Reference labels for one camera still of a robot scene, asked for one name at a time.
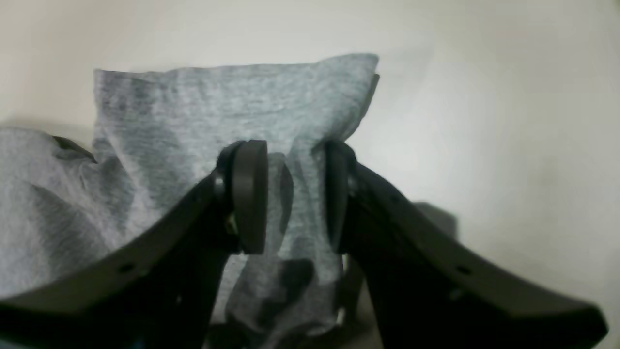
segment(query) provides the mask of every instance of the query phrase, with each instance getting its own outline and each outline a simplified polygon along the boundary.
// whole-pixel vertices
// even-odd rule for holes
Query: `white surface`
[[[348,52],[383,59],[361,161],[455,213],[475,251],[620,325],[614,0],[3,0],[0,120],[88,143],[93,68]]]

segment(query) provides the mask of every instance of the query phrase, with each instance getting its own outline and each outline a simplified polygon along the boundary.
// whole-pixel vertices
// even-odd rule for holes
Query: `heather gray fabric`
[[[0,129],[0,296],[123,246],[208,175],[223,147],[262,139],[266,251],[229,261],[209,346],[292,348],[330,329],[342,267],[326,239],[320,144],[356,129],[376,64],[374,55],[347,55],[301,65],[96,71],[93,156],[41,132]]]

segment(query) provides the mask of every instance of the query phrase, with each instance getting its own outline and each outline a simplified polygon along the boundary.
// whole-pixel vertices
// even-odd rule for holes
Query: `white background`
[[[620,326],[616,0],[0,0],[0,121],[89,143],[94,68],[350,52],[382,59],[360,160],[456,214],[470,248]]]

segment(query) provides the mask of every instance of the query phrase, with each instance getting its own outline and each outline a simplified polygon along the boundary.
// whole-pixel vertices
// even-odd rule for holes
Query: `gray fabric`
[[[347,55],[96,71],[93,156],[41,132],[0,129],[0,296],[118,249],[208,175],[223,147],[262,139],[270,153],[267,248],[227,264],[211,347],[295,347],[330,329],[342,266],[327,243],[319,145],[356,129],[376,64],[374,55]]]

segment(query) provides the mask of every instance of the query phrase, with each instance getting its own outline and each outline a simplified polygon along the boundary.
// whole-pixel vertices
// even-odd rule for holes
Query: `mounting hole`
[[[136,265],[133,263],[125,263],[121,266],[118,267],[117,271],[119,274],[127,274],[130,271],[134,270],[136,268]]]
[[[456,266],[456,271],[458,271],[459,273],[463,274],[463,275],[471,275],[473,274],[473,272],[471,271],[471,269],[469,269],[466,266],[462,266],[462,265],[458,265]]]

